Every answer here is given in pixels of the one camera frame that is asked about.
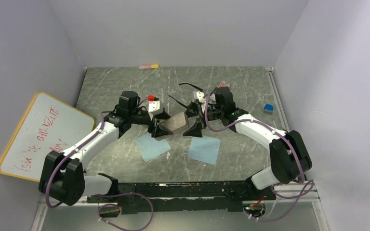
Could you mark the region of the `brown glasses case green lining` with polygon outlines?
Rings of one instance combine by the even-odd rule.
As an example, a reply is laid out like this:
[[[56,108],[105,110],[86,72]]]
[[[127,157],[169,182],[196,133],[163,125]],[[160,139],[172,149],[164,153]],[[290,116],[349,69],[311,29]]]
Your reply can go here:
[[[189,128],[188,116],[185,112],[180,112],[161,122],[160,126],[162,129],[167,130],[172,134],[179,134]]]

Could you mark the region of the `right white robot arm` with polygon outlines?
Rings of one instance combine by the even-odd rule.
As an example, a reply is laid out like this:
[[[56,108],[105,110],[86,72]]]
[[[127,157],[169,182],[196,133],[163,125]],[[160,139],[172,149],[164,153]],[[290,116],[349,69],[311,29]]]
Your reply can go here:
[[[184,136],[202,137],[203,129],[212,132],[229,129],[269,151],[270,166],[247,179],[245,192],[250,199],[258,199],[270,186],[304,182],[304,174],[312,168],[312,161],[299,132],[274,128],[238,108],[229,87],[215,88],[211,93],[198,90],[193,95],[194,100],[185,113],[197,119]]]

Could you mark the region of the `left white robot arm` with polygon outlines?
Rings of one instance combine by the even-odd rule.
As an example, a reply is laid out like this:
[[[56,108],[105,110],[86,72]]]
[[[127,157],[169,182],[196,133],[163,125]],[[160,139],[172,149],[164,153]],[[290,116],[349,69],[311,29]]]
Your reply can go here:
[[[171,116],[159,98],[149,95],[141,99],[135,91],[123,91],[112,111],[100,113],[99,125],[86,137],[57,152],[49,152],[44,160],[39,191],[49,208],[61,204],[74,205],[81,197],[100,196],[113,202],[119,194],[119,181],[107,174],[86,176],[89,163],[108,145],[121,138],[132,125],[144,125],[155,135],[161,121]]]

